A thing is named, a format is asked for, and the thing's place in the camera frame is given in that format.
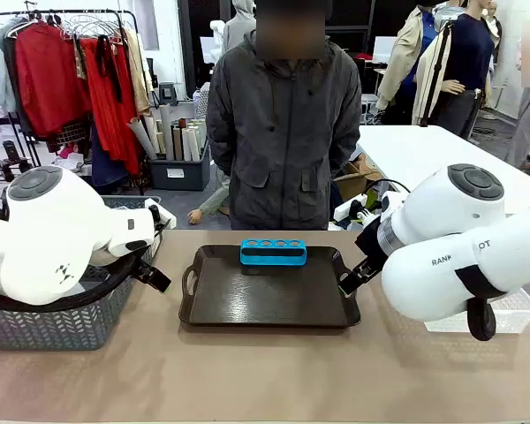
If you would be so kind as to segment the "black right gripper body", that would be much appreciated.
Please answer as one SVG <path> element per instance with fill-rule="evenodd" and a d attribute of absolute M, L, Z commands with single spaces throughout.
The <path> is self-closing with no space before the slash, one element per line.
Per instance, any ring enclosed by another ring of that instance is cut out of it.
<path fill-rule="evenodd" d="M 365 255 L 365 259 L 361 263 L 363 266 L 381 268 L 387 260 L 387 254 L 382 250 L 377 238 L 380 225 L 381 219 L 376 218 L 365 226 L 356 238 L 356 246 Z"/>

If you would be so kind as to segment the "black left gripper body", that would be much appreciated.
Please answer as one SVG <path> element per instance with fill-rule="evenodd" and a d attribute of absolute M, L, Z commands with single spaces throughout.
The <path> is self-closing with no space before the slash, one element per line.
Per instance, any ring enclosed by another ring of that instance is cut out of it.
<path fill-rule="evenodd" d="M 140 282 L 150 282 L 154 275 L 152 266 L 143 261 L 141 258 L 136 258 L 130 270 L 130 277 Z"/>

